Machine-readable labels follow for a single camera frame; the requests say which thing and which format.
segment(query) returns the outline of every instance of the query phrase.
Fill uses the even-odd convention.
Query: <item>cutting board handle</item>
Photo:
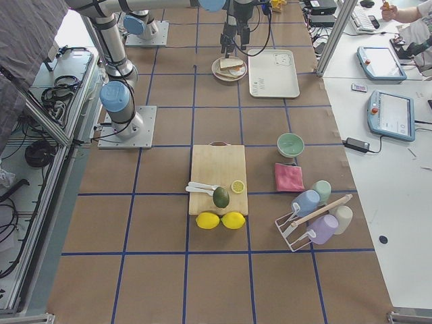
[[[211,145],[211,146],[227,146],[227,145],[231,145],[231,144],[228,144],[225,142],[212,142],[212,143],[209,143],[209,145]]]

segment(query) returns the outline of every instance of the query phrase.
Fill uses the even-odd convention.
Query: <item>yellow lemon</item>
[[[222,224],[231,230],[237,230],[241,228],[245,222],[246,219],[244,216],[237,211],[230,211],[222,217]]]
[[[208,211],[205,211],[198,215],[195,219],[196,224],[198,227],[203,228],[205,230],[211,230],[212,228],[215,228],[219,225],[220,222],[219,216],[217,216],[214,213],[210,213]]]
[[[244,191],[244,187],[246,187],[241,180],[235,180],[231,184],[231,190],[234,191],[236,194],[241,194]]]

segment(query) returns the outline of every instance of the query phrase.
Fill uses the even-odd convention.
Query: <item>plastic fork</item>
[[[214,191],[213,190],[205,190],[202,188],[195,188],[191,186],[186,187],[187,192],[204,192],[205,194],[208,194],[209,196],[213,196]]]

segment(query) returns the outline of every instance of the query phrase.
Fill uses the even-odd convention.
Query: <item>person's arm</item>
[[[405,9],[398,9],[395,5],[390,5],[388,8],[381,7],[381,15],[386,22],[396,20],[403,24],[415,22],[421,18],[420,11],[417,7],[409,7]]]

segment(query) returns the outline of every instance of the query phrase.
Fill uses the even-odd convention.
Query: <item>purple cup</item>
[[[313,230],[316,234],[315,237],[309,235],[309,239],[313,243],[324,244],[336,232],[338,226],[339,222],[333,215],[321,216],[308,226],[307,231]]]

